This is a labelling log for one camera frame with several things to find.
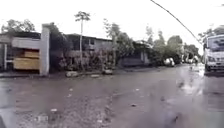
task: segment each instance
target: power line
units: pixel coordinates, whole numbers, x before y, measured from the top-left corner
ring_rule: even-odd
[[[185,26],[176,16],[174,16],[169,10],[165,9],[163,6],[156,3],[154,0],[150,0],[150,1],[152,1],[154,4],[156,4],[157,6],[159,6],[163,10],[165,10],[167,13],[169,13],[173,18],[175,18],[185,29],[187,29],[187,31],[194,37],[194,39],[200,43],[200,41],[197,39],[197,37],[194,35],[194,33],[187,26]]]

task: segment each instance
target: truck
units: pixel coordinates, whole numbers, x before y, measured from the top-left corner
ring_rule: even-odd
[[[224,35],[207,37],[204,43],[205,72],[219,72],[224,69]]]

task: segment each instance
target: palm tree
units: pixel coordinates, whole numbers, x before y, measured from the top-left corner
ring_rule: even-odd
[[[80,60],[82,65],[82,33],[83,33],[83,21],[89,21],[90,20],[90,14],[86,12],[79,11],[75,15],[76,20],[75,21],[81,21],[81,35],[80,35]]]

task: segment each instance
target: wet road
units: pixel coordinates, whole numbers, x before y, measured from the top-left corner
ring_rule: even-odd
[[[99,78],[4,79],[7,128],[223,128],[224,78],[203,66]]]

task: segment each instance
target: sky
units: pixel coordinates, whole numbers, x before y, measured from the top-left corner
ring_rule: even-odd
[[[210,27],[224,24],[222,0],[155,0],[178,17],[195,35]],[[84,23],[84,35],[106,38],[103,19],[116,23],[135,40],[146,39],[146,26],[155,35],[163,32],[165,40],[180,35],[187,44],[202,46],[167,12],[150,0],[0,0],[0,26],[9,19],[29,19],[36,30],[42,23],[55,22],[63,33],[80,33],[80,22],[75,21],[78,11],[90,13]]]

